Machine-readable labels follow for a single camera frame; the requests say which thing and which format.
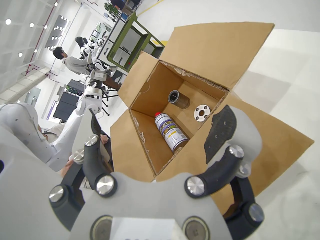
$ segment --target white shirt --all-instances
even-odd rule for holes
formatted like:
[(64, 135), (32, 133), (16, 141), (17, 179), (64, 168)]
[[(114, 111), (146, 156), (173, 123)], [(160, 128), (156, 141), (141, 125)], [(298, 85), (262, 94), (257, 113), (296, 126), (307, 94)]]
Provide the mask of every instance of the white shirt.
[(86, 74), (87, 70), (87, 60), (78, 59), (75, 57), (66, 57), (62, 60), (62, 63), (70, 70), (76, 74)]

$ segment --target black rubber gripper pad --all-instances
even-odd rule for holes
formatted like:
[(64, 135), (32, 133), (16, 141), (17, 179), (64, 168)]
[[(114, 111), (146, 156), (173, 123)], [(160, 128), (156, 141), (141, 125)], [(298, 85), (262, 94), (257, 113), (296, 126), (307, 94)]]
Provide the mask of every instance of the black rubber gripper pad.
[(229, 105), (212, 117), (212, 126), (204, 143), (206, 164), (219, 151), (225, 141), (232, 138), (237, 127), (237, 119)]

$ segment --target dark shirt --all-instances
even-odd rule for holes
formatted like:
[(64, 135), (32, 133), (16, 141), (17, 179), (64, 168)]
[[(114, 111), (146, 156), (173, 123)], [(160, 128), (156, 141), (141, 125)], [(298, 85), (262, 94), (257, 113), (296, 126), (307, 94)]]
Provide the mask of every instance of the dark shirt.
[(111, 0), (112, 5), (115, 7), (119, 7), (120, 10), (122, 10), (125, 6), (125, 2), (121, 0)]

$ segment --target metal screw head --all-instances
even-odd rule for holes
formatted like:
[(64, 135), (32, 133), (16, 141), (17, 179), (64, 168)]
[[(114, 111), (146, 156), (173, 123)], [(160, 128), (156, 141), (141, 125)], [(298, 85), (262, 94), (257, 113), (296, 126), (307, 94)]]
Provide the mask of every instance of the metal screw head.
[(245, 155), (245, 153), (243, 152), (243, 149), (238, 145), (229, 146), (229, 152), (238, 159), (243, 158)]
[(183, 224), (183, 232), (189, 240), (208, 240), (210, 237), (209, 228), (199, 217), (189, 217)]
[(52, 203), (56, 203), (62, 198), (63, 193), (64, 193), (63, 187), (61, 185), (57, 185), (50, 191), (49, 200)]
[(197, 176), (189, 177), (186, 180), (186, 188), (191, 194), (195, 196), (200, 196), (205, 192), (205, 185), (203, 181)]
[(83, 148), (75, 151), (73, 154), (73, 161), (75, 163), (81, 163), (85, 157), (85, 150)]
[(251, 174), (251, 167), (248, 164), (240, 165), (239, 171), (241, 174), (249, 176)]
[(96, 191), (100, 195), (107, 195), (110, 193), (115, 185), (115, 181), (111, 175), (105, 175), (99, 179), (96, 186)]
[(262, 222), (264, 220), (264, 213), (261, 206), (257, 203), (253, 203), (249, 207), (249, 215), (251, 219), (255, 222)]
[(97, 135), (91, 135), (87, 138), (86, 142), (84, 143), (87, 147), (93, 146), (98, 141)]
[(90, 230), (92, 240), (109, 240), (111, 226), (112, 216), (104, 215), (96, 219)]

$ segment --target white flange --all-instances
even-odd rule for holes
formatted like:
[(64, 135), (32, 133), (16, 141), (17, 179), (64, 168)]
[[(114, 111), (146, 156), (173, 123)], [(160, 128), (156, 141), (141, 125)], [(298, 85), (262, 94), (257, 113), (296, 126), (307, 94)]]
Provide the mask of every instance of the white flange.
[(203, 122), (209, 116), (209, 114), (209, 106), (201, 104), (194, 110), (193, 116), (198, 122)]

